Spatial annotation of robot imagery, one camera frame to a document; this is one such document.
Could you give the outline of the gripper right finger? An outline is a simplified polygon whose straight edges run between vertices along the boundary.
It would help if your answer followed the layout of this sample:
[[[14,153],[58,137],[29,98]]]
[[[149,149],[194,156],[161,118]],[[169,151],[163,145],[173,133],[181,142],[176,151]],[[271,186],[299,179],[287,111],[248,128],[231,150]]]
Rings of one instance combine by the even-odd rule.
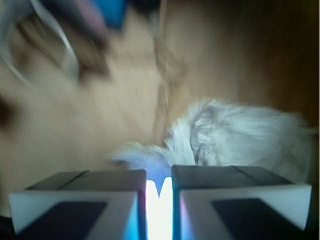
[[[174,165],[175,240],[304,240],[312,187],[257,166]]]

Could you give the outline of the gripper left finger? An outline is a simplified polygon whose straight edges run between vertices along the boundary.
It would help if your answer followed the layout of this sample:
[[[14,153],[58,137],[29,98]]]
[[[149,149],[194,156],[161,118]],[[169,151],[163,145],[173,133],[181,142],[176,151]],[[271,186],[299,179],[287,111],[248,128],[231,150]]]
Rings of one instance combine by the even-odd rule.
[[[18,240],[145,240],[144,170],[70,171],[9,194]]]

